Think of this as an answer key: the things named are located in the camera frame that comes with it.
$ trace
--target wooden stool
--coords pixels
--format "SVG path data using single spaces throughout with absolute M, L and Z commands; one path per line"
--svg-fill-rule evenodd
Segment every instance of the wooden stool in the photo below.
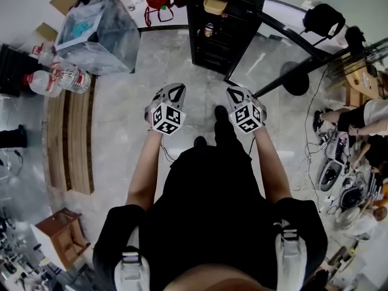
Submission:
M 42 253 L 55 266 L 67 270 L 90 245 L 79 226 L 81 215 L 66 208 L 31 226 Z

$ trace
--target water bottle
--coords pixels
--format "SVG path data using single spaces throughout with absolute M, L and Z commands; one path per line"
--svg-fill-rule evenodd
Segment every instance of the water bottle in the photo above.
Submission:
M 25 76 L 25 84 L 29 84 L 33 92 L 48 96 L 57 97 L 62 91 L 62 88 L 56 81 L 56 76 L 44 70 L 35 71 L 31 75 Z
M 32 53 L 38 56 L 40 64 L 49 68 L 48 71 L 55 76 L 58 85 L 63 89 L 79 94 L 88 90 L 91 83 L 90 76 L 74 64 L 55 55 L 51 46 L 42 43 L 40 46 L 35 46 Z
M 60 70 L 58 85 L 73 93 L 85 93 L 90 86 L 90 76 L 77 67 L 67 66 Z

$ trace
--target sneaker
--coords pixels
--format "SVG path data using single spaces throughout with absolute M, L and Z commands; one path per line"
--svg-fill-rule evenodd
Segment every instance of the sneaker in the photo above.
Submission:
M 216 109 L 214 109 L 214 114 L 216 116 L 217 121 L 229 120 L 228 110 L 226 110 L 226 108 L 223 105 L 216 106 Z
M 320 116 L 322 113 L 323 113 L 323 111 L 321 111 L 321 110 L 317 110 L 314 113 L 313 129 L 314 129 L 315 133 L 317 133 L 321 130 L 323 120 L 321 119 Z
M 198 136 L 194 140 L 194 147 L 205 147 L 207 146 L 206 139 L 202 136 Z

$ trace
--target black bag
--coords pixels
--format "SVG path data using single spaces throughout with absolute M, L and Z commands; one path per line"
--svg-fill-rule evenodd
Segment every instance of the black bag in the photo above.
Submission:
M 308 10 L 303 18 L 304 32 L 315 32 L 317 35 L 332 39 L 345 26 L 345 18 L 329 4 L 319 4 Z M 329 35 L 330 29 L 338 24 L 333 35 Z

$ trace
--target black t-shirt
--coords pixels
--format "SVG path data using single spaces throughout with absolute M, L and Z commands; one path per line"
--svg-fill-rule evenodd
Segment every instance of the black t-shirt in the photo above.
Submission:
M 378 168 L 380 164 L 388 160 L 388 137 L 379 135 L 369 136 L 370 149 L 365 153 L 371 167 Z
M 149 211 L 136 205 L 109 211 L 93 263 L 114 290 L 114 268 L 139 226 L 139 249 L 149 262 L 152 291 L 201 264 L 232 266 L 275 289 L 273 223 L 279 217 L 306 242 L 308 278 L 327 250 L 314 202 L 284 198 L 271 204 L 260 195 L 248 155 L 231 158 L 216 147 L 192 148 L 172 164 L 163 195 Z

